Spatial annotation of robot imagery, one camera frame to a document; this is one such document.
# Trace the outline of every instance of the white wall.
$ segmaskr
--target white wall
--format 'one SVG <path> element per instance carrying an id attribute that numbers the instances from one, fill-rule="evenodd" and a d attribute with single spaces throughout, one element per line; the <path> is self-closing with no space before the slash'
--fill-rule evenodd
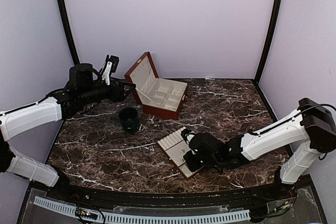
<path id="1" fill-rule="evenodd" d="M 336 0 L 282 0 L 261 88 L 278 118 L 301 98 L 336 105 Z M 308 170 L 329 223 L 336 220 L 336 152 Z"/>
<path id="2" fill-rule="evenodd" d="M 253 78 L 274 0 L 66 0 L 79 57 L 118 77 L 150 51 L 160 77 Z"/>
<path id="3" fill-rule="evenodd" d="M 6 111 L 63 87 L 72 63 L 57 0 L 0 0 L 0 6 L 0 111 Z M 44 162 L 59 126 L 41 126 L 9 143 Z M 0 174 L 1 223 L 16 223 L 27 185 Z"/>

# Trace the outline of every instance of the black cable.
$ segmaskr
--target black cable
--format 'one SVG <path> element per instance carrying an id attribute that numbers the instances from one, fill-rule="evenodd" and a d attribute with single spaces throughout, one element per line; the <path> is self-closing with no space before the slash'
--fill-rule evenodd
<path id="1" fill-rule="evenodd" d="M 61 199 L 65 200 L 66 202 L 68 202 L 68 200 L 69 200 L 69 199 L 66 199 L 66 198 L 58 195 L 57 193 L 55 193 L 55 191 L 52 191 L 52 193 L 55 194 L 56 196 L 60 197 Z M 106 217 L 105 217 L 105 215 L 103 214 L 103 212 L 99 208 L 93 207 L 93 206 L 91 206 L 89 204 L 86 204 L 84 202 L 79 202 L 79 203 L 81 203 L 82 205 L 85 205 L 85 206 L 87 206 L 87 207 L 89 207 L 89 208 L 91 208 L 91 209 L 93 209 L 95 211 L 98 211 L 101 214 L 102 218 L 103 218 L 103 223 L 102 224 L 105 224 Z"/>
<path id="2" fill-rule="evenodd" d="M 319 160 L 320 161 L 324 160 L 326 158 L 326 156 L 327 156 L 327 153 L 325 153 L 323 157 L 319 156 Z"/>
<path id="3" fill-rule="evenodd" d="M 295 199 L 294 199 L 294 201 L 293 201 L 293 203 L 292 203 L 292 205 L 290 206 L 290 207 L 288 207 L 288 208 L 286 208 L 286 209 L 283 209 L 283 210 L 285 210 L 284 212 L 282 212 L 282 213 L 280 213 L 280 214 L 276 214 L 276 215 L 274 215 L 275 213 L 276 213 L 276 211 L 274 212 L 274 210 L 273 210 L 273 212 L 270 212 L 270 213 L 268 213 L 268 214 L 266 214 L 266 215 L 263 215 L 263 216 L 252 216 L 251 215 L 251 218 L 255 218 L 255 219 L 261 219 L 261 218 L 273 218 L 273 217 L 279 217 L 279 216 L 281 216 L 281 215 L 284 215 L 285 213 L 287 213 L 291 208 L 293 208 L 294 207 L 294 204 L 295 204 L 295 202 L 296 202 L 296 200 L 297 200 L 297 198 L 298 198 L 298 185 L 297 184 L 295 184 L 295 192 L 296 192 L 296 196 L 295 196 Z"/>
<path id="4" fill-rule="evenodd" d="M 253 135 L 253 136 L 260 136 L 260 135 L 263 135 L 263 134 L 265 134 L 265 133 L 267 133 L 267 132 L 269 132 L 269 131 L 275 129 L 276 127 L 279 127 L 280 125 L 283 125 L 283 124 L 285 124 L 285 123 L 291 121 L 293 118 L 297 118 L 299 115 L 301 115 L 301 114 L 303 114 L 303 113 L 305 113 L 305 112 L 307 112 L 307 111 L 309 111 L 309 110 L 311 110 L 311 109 L 314 109 L 314 108 L 317 108 L 317 107 L 321 107 L 321 106 L 331 107 L 332 109 L 334 109 L 334 110 L 336 111 L 336 108 L 335 108 L 333 105 L 330 105 L 330 104 L 327 104 L 327 103 L 317 104 L 317 105 L 314 105 L 314 106 L 312 106 L 312 107 L 309 107 L 309 108 L 307 108 L 307 109 L 305 109 L 305 110 L 303 110 L 303 111 L 297 113 L 296 115 L 292 116 L 291 118 L 289 118 L 289 119 L 287 119 L 287 120 L 284 120 L 284 121 L 278 123 L 277 125 L 274 125 L 274 126 L 271 127 L 271 128 L 268 128 L 268 129 L 266 129 L 266 130 L 260 132 L 259 134 L 258 134 L 258 133 L 255 133 L 255 132 L 250 132 L 250 134 Z"/>

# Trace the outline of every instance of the brown marble surface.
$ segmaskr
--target brown marble surface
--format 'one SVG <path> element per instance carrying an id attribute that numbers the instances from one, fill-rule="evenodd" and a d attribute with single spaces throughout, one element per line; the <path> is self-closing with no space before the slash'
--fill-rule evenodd
<path id="1" fill-rule="evenodd" d="M 125 102 L 102 102 L 63 125 L 48 164 L 61 168 L 74 185 L 136 193 L 201 193 L 272 183 L 275 170 L 288 160 L 284 147 L 248 165 L 219 174 L 202 169 L 185 180 L 156 145 L 183 126 L 210 132 L 227 141 L 272 122 L 249 80 L 181 80 L 189 91 L 178 121 L 145 114 L 132 95 Z M 138 109 L 141 127 L 123 132 L 118 112 Z"/>

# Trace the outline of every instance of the red wooden box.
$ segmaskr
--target red wooden box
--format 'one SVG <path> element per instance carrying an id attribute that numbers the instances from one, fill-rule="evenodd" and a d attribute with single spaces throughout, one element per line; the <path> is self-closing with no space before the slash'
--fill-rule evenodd
<path id="1" fill-rule="evenodd" d="M 188 84 L 159 78 L 149 52 L 140 57 L 125 78 L 127 82 L 136 84 L 133 95 L 137 104 L 143 105 L 145 113 L 177 120 Z"/>

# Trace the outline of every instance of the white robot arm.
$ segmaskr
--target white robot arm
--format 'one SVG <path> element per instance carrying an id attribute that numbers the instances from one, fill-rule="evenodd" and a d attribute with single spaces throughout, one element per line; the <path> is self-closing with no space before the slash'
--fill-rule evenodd
<path id="1" fill-rule="evenodd" d="M 278 173 L 275 180 L 294 184 L 301 174 L 323 153 L 336 148 L 336 127 L 332 114 L 322 106 L 305 98 L 298 109 L 288 116 L 256 132 L 246 133 L 223 143 L 209 133 L 182 132 L 191 151 L 184 155 L 187 166 L 194 172 L 202 166 L 216 169 L 237 168 L 261 155 L 302 141 L 293 156 Z"/>
<path id="2" fill-rule="evenodd" d="M 116 78 L 119 58 L 107 56 L 98 73 L 91 64 L 82 63 L 70 68 L 69 82 L 63 89 L 55 90 L 42 100 L 11 111 L 0 112 L 0 172 L 9 172 L 54 187 L 64 174 L 56 167 L 42 164 L 13 147 L 8 141 L 16 135 L 40 125 L 66 120 L 103 99 L 123 101 L 135 88 Z"/>

